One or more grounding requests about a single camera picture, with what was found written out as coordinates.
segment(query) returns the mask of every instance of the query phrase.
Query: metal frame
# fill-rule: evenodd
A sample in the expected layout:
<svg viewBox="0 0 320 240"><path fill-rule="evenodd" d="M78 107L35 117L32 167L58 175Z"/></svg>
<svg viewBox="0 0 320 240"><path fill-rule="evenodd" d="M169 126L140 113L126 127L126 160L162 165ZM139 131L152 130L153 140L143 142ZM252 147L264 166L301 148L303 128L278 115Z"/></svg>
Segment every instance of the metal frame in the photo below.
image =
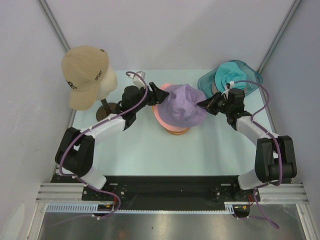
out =
<svg viewBox="0 0 320 240"><path fill-rule="evenodd" d="M265 54L265 56L264 56L264 58L263 58L263 60L262 60L262 62L260 64L260 66L258 68L258 73L262 74L262 72L263 72L268 60L270 59L272 53L275 51L280 39L282 38L283 34L285 33L288 25L290 24L293 16L295 15L295 13L296 13L297 9L299 8L299 6L300 6L302 1L303 0L295 0L293 2L293 4L291 5L287 15L285 16L285 18L284 18L284 20L283 20L278 32L276 33L276 35L275 35L275 37L274 37L274 39L273 39L268 51L266 52L266 54ZM263 103L266 104L266 102L267 102L266 93L261 88L259 88L259 91L260 91ZM277 126L275 124L275 121L274 121L274 118L272 116L272 113L270 111L269 106L266 107L265 111L266 111L266 115L268 117L268 120L270 122L270 126L271 126L272 131L274 133L277 133Z"/></svg>
<svg viewBox="0 0 320 240"><path fill-rule="evenodd" d="M77 213L77 214L107 214L111 210L99 210L99 205L105 205L108 202L100 203L49 203L46 207L46 213ZM117 214L234 214L232 204L225 204L225 210L214 211L150 211L150 210L122 210Z"/></svg>
<svg viewBox="0 0 320 240"><path fill-rule="evenodd" d="M37 0L39 3L40 8L42 9L45 17L47 18L50 26L52 27L53 32L57 36L62 49L67 52L70 49L70 46L59 27L59 24L56 18L53 15L48 3L46 0ZM272 53L274 52L279 40L281 39L282 35L284 34L286 28L288 27L293 15L295 14L296 10L298 9L302 0L295 0L292 4L291 8L289 9L279 31L277 32L273 42L267 51L258 72L261 73L268 62L269 58L271 57ZM264 103L266 102L265 94L260 90L262 99ZM274 124L272 115L270 113L269 108L266 109L267 116L271 124L271 128L274 132L276 132L276 126ZM72 110L70 113L70 118L67 123L67 127L71 127L76 115L76 111ZM47 206L50 204L57 204L60 203L69 205L83 205L88 204L88 202L82 201L82 192L83 192L83 184L81 183L43 183L40 187L39 194L36 199L36 207L34 209L34 217L32 223L30 224L29 231L25 239L28 240L37 240L41 231L41 225L44 219L44 215L47 209ZM313 218L313 214L309 205L309 201L305 192L305 189L302 184L282 184L279 187L274 186L267 186L261 188L259 190L261 202L260 204L296 204L300 220L303 226L303 230L308 240L315 240L320 239L320 234L317 226L315 225L315 221ZM98 204L101 202L90 201L91 205ZM248 204L247 202L225 202L226 210L228 206L232 204ZM119 213L151 213L150 211L119 211ZM203 214L204 212L197 212L197 211L188 211L187 213L196 214L200 213Z"/></svg>

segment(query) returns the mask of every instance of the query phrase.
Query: mannequin head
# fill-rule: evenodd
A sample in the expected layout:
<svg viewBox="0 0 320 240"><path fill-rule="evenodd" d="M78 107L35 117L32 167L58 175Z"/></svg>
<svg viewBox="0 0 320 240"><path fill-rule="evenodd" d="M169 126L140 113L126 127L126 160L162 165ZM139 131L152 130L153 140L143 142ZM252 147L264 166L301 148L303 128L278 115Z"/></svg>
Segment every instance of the mannequin head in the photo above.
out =
<svg viewBox="0 0 320 240"><path fill-rule="evenodd" d="M100 82L100 88L98 94L96 95L96 100L102 100L107 98L109 93L114 91L117 88L117 86L117 75L109 64L108 69Z"/></svg>

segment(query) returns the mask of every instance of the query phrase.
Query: cap brim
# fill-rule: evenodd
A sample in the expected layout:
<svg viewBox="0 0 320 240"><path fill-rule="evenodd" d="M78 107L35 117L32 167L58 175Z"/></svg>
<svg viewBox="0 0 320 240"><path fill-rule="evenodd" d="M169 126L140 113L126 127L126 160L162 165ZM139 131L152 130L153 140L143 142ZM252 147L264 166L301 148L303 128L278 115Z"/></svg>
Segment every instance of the cap brim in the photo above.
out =
<svg viewBox="0 0 320 240"><path fill-rule="evenodd" d="M100 85L97 84L89 91L77 92L71 90L69 98L70 108L80 111L88 110L89 108L91 108L96 101L99 88Z"/></svg>

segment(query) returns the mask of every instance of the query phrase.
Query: table surface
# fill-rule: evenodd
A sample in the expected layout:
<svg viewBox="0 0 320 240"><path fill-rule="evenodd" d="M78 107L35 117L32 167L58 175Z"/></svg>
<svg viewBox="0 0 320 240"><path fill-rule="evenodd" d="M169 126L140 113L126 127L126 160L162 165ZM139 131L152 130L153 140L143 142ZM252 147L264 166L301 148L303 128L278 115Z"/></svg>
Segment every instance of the table surface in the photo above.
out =
<svg viewBox="0 0 320 240"><path fill-rule="evenodd" d="M200 77L210 70L145 70L147 83L197 87ZM126 86L132 85L125 71L117 71L118 87L107 97L121 100ZM263 106L259 90L245 97L245 110L254 113ZM86 111L77 111L73 127L83 129L97 122L99 101ZM146 106L134 124L110 136L95 147L93 165L104 175L118 176L221 176L240 175L254 167L256 146L227 124L226 116L207 115L205 121L184 135L167 133ZM256 120L271 130L265 111Z"/></svg>

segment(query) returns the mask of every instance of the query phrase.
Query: beige baseball cap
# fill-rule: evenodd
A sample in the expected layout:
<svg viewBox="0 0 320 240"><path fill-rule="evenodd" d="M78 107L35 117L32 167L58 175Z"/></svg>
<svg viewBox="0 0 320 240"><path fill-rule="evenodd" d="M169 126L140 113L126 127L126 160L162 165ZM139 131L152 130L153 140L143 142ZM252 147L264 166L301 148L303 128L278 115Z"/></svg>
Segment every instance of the beige baseball cap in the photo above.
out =
<svg viewBox="0 0 320 240"><path fill-rule="evenodd" d="M81 111L91 108L108 66L108 54L93 46L77 46L65 54L61 67L71 88L70 108Z"/></svg>

